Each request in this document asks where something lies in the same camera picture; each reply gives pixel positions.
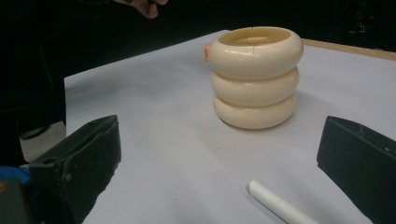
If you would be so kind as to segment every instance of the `wooden table edge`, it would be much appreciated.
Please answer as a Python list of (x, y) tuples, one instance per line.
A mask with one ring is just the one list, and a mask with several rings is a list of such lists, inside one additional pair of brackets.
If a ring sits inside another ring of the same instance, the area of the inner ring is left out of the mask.
[(304, 43), (304, 45), (311, 46), (311, 47), (317, 47), (317, 48), (323, 48), (323, 49), (333, 49), (333, 50), (339, 50), (339, 51), (343, 51), (343, 52), (347, 52), (347, 53), (353, 53), (353, 54), (359, 54), (359, 55), (365, 55), (365, 56), (370, 56), (370, 57), (375, 57), (375, 58), (396, 61), (396, 53), (390, 52), (390, 51), (384, 51), (384, 50), (379, 50), (379, 49), (364, 49), (364, 48), (322, 42), (322, 41), (311, 40), (311, 39), (303, 39), (303, 43)]

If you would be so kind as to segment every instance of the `table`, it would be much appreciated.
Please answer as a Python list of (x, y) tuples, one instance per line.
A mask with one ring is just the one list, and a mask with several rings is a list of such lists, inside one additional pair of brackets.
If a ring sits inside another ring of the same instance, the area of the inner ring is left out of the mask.
[(396, 139), (396, 62), (305, 45), (293, 115), (242, 130), (216, 116), (203, 59), (224, 32), (65, 80), (67, 134), (120, 121), (122, 161), (85, 223), (283, 223), (247, 193), (251, 179), (319, 223), (371, 223), (316, 156), (327, 116)]

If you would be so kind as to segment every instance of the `plastic ring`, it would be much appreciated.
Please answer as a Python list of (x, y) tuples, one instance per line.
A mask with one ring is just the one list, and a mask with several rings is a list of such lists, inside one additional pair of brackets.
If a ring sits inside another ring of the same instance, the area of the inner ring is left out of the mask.
[(297, 67), (280, 77), (264, 80), (228, 78), (211, 74), (212, 88), (224, 101), (235, 105), (263, 106), (280, 102), (294, 93), (299, 82)]
[(238, 79), (281, 76), (302, 58), (301, 38), (278, 27), (251, 27), (216, 38), (209, 47), (208, 61), (218, 73)]
[(264, 129), (285, 121), (293, 112), (295, 95), (285, 100), (262, 107), (243, 107), (227, 104), (215, 96), (213, 105), (218, 116), (225, 122), (239, 128)]

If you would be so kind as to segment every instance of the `human hand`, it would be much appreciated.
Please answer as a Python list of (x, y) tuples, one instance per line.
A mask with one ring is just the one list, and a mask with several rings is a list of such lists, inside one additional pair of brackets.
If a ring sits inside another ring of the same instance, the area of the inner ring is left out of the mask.
[(113, 0), (116, 3), (125, 4), (136, 8), (142, 15), (149, 19), (154, 19), (158, 16), (158, 5), (165, 5), (168, 0)]

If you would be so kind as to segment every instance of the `white chalk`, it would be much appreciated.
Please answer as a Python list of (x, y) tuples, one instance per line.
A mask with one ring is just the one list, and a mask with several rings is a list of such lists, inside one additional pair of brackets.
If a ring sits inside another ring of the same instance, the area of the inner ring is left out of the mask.
[(247, 192), (289, 224), (317, 224), (311, 217), (282, 200), (255, 180), (251, 180), (247, 184)]

